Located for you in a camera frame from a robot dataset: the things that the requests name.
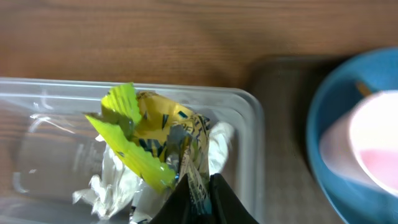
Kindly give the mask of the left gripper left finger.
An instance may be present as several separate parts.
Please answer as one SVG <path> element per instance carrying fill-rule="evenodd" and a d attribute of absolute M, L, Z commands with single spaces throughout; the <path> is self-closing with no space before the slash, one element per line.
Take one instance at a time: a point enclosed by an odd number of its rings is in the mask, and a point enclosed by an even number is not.
<path fill-rule="evenodd" d="M 191 224 L 192 210 L 188 177 L 185 174 L 174 192 L 149 224 Z"/>

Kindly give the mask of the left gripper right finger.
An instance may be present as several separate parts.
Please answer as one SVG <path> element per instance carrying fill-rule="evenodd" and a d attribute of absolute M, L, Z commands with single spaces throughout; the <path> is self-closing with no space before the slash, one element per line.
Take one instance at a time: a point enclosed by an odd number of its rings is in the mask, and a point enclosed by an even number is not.
<path fill-rule="evenodd" d="M 209 223 L 258 224 L 221 174 L 210 177 L 210 198 L 212 214 Z"/>

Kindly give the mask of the white tissue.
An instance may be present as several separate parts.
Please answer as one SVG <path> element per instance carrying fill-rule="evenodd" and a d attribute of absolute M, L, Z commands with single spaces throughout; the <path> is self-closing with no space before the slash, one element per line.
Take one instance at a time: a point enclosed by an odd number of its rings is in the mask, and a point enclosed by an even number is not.
<path fill-rule="evenodd" d="M 158 214 L 171 193 L 170 189 L 155 191 L 106 146 L 101 175 L 93 175 L 87 189 L 72 193 L 72 203 L 90 205 L 91 214 L 96 215 L 100 223 L 109 223 L 128 209 L 129 223 L 141 224 L 149 223 Z"/>
<path fill-rule="evenodd" d="M 226 165 L 234 135 L 232 125 L 225 122 L 217 122 L 210 130 L 208 166 L 209 173 L 220 173 Z"/>

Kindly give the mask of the green yellow snack wrapper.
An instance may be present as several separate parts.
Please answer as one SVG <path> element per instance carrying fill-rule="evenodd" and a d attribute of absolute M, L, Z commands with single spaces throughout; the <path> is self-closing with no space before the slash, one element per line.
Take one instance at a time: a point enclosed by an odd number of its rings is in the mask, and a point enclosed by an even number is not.
<path fill-rule="evenodd" d="M 86 119 L 115 155 L 157 192 L 187 176 L 193 213 L 211 213 L 210 119 L 133 83 L 112 87 Z"/>

